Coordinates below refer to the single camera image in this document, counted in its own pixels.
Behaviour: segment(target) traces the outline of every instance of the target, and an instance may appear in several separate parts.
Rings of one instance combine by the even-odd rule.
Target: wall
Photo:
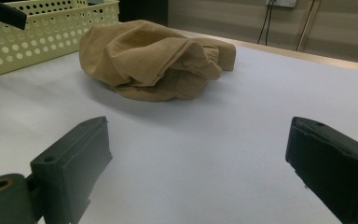
[[[297,0],[295,8],[273,8],[269,46],[296,50],[310,2]],[[168,24],[176,29],[256,43],[265,19],[265,3],[169,0]],[[304,46],[307,53],[358,62],[358,1],[322,0]]]
[[[323,0],[304,52],[358,62],[358,1]]]

